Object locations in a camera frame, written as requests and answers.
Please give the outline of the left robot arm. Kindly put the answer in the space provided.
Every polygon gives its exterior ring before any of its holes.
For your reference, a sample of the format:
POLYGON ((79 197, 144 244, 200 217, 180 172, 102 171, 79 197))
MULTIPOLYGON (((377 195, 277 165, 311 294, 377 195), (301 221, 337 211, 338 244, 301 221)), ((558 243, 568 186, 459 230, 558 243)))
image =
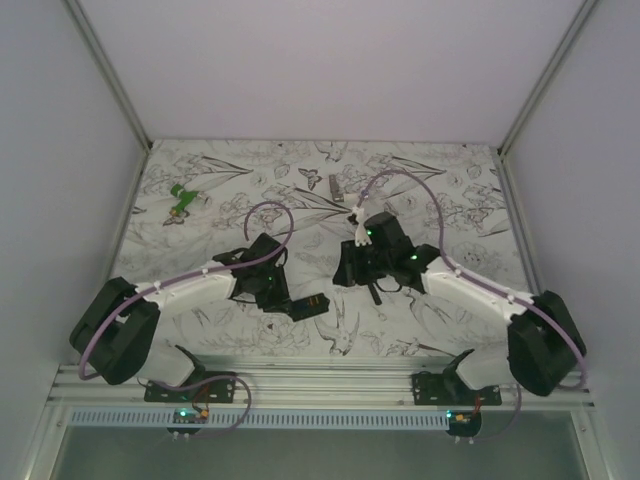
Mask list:
POLYGON ((196 307, 268 290, 285 254, 284 242, 261 234, 247 249, 220 254, 165 281, 108 280, 69 338, 80 354, 79 378, 119 385, 140 376, 167 387, 181 401, 197 399, 205 380, 197 360, 185 348, 157 340, 157 328, 196 307))

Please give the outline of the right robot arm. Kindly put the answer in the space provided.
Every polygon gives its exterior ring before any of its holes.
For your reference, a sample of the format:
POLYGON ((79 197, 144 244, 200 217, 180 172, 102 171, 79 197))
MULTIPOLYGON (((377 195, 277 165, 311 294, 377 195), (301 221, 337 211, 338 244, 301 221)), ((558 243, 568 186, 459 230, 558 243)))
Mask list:
POLYGON ((434 246, 414 245, 388 212, 366 217, 354 208, 348 220, 355 235, 341 244, 334 284, 369 286, 391 277, 401 287, 442 298, 504 328, 505 345, 466 350, 441 373, 452 403, 466 404, 478 391, 505 383, 546 397, 574 368, 584 368, 586 345, 558 294, 516 291, 475 275, 434 246))

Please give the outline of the black fuse box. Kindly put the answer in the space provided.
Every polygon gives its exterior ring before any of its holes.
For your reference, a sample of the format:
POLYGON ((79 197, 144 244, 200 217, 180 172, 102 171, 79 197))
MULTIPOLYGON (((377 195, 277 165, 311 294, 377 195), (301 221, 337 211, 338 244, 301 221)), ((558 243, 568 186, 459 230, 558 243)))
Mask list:
POLYGON ((319 293, 291 301, 287 315, 294 322, 298 322, 327 313, 329 305, 329 299, 323 293, 319 293))

